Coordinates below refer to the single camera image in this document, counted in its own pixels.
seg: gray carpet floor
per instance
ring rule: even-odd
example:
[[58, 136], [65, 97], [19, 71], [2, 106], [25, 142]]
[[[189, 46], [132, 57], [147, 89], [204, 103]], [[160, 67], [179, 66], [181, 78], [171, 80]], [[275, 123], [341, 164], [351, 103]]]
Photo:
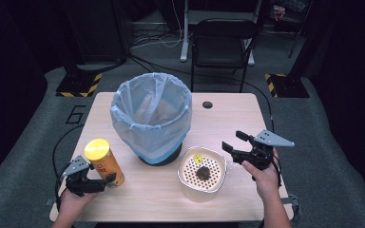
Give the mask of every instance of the gray carpet floor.
[[[243, 92], [258, 97], [265, 123], [271, 128], [267, 99], [276, 133], [296, 143], [294, 148], [279, 148], [279, 156], [286, 187], [289, 193], [299, 198], [301, 216], [298, 227], [365, 227], [365, 183], [331, 135], [324, 107], [309, 79], [302, 78], [309, 99], [272, 98], [269, 93], [264, 74], [288, 73], [298, 56], [301, 42], [292, 59], [288, 59], [293, 44], [289, 36], [261, 34], [253, 51], [256, 64], [248, 68], [246, 82], [249, 85], [244, 86]], [[173, 48], [159, 43], [132, 48], [131, 53], [159, 65], [144, 64], [148, 69], [173, 74], [189, 86], [190, 57], [186, 63], [180, 62], [181, 46], [181, 42]], [[81, 67], [95, 69], [104, 66]], [[57, 68], [46, 74], [48, 90], [45, 99], [0, 166], [0, 227], [49, 227], [52, 224], [48, 218], [50, 203], [54, 200], [52, 151], [61, 137], [78, 125], [67, 123], [72, 109], [79, 105], [77, 112], [82, 113], [79, 124], [83, 124], [98, 92], [116, 91], [122, 82], [146, 72], [145, 68], [128, 59], [122, 66], [104, 72], [94, 95], [88, 98], [55, 96], [55, 89], [65, 71]], [[240, 74], [237, 72], [235, 77], [239, 78]], [[199, 77], [199, 80], [211, 79]], [[239, 90], [233, 85], [196, 85], [195, 89], [199, 92]], [[81, 130], [81, 127], [72, 130], [58, 144], [55, 156], [58, 167], [69, 162]], [[244, 222], [240, 227], [258, 225], [259, 221]], [[94, 223], [77, 222], [75, 226], [93, 227]]]

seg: plastic bag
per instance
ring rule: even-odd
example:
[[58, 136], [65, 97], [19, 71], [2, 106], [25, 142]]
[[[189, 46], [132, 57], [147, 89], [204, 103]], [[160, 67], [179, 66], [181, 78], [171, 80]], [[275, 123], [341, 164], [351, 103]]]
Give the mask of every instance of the plastic bag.
[[110, 112], [120, 138], [141, 160], [157, 164], [181, 147], [191, 127], [191, 91], [173, 75], [147, 73], [120, 85]]

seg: white perforated container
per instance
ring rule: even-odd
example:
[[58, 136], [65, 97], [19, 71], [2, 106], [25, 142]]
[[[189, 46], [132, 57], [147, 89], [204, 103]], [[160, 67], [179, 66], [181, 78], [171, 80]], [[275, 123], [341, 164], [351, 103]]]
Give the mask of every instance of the white perforated container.
[[[208, 180], [200, 180], [197, 176], [198, 169], [203, 166], [210, 171]], [[207, 202], [215, 197], [223, 184], [226, 159], [218, 152], [191, 147], [182, 158], [177, 174], [187, 198], [195, 202]]]

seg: table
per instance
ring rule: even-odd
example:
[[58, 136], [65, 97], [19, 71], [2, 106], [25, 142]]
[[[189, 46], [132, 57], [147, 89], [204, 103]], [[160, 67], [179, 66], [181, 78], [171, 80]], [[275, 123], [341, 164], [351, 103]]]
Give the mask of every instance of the table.
[[[121, 166], [125, 181], [118, 188], [106, 188], [78, 218], [80, 221], [113, 222], [202, 222], [262, 220], [263, 206], [256, 184], [231, 156], [221, 149], [225, 141], [235, 149], [250, 150], [249, 142], [236, 138], [236, 130], [257, 135], [265, 128], [257, 98], [249, 93], [193, 93], [192, 123], [182, 143], [182, 153], [172, 163], [154, 167], [144, 164], [119, 138], [112, 126], [110, 106], [114, 93], [97, 94], [86, 125], [72, 158], [83, 155], [87, 143], [97, 138], [109, 141]], [[209, 109], [203, 102], [211, 102]], [[221, 153], [227, 160], [227, 174], [216, 196], [206, 203], [189, 200], [182, 192], [177, 169], [184, 152], [191, 146], [203, 146]], [[90, 179], [99, 179], [94, 170]], [[287, 198], [282, 182], [280, 196]], [[290, 204], [285, 210], [293, 217]], [[51, 209], [51, 220], [57, 218], [56, 205]]]
[[[208, 18], [230, 18], [230, 19], [246, 19], [257, 21], [259, 15], [260, 4], [262, 0], [257, 0], [257, 6], [254, 13], [251, 12], [222, 12], [222, 11], [203, 11], [203, 10], [189, 10], [188, 0], [185, 0], [184, 5], [184, 19], [183, 19], [183, 40], [182, 40], [182, 54], [180, 57], [181, 62], [186, 62], [188, 55], [188, 25], [189, 24], [198, 24], [201, 20], [205, 20]], [[250, 53], [250, 59], [248, 60], [248, 65], [253, 66], [254, 56], [253, 52]]]

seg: human arm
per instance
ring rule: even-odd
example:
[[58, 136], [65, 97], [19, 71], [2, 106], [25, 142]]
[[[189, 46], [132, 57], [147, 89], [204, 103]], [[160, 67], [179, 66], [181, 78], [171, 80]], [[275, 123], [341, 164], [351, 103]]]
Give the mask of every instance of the human arm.
[[61, 208], [52, 228], [71, 227], [85, 206], [97, 195], [98, 193], [90, 193], [79, 197], [66, 189], [61, 196]]
[[256, 179], [257, 192], [263, 202], [264, 227], [292, 227], [280, 199], [278, 173], [272, 163], [262, 171], [248, 161], [241, 165]]

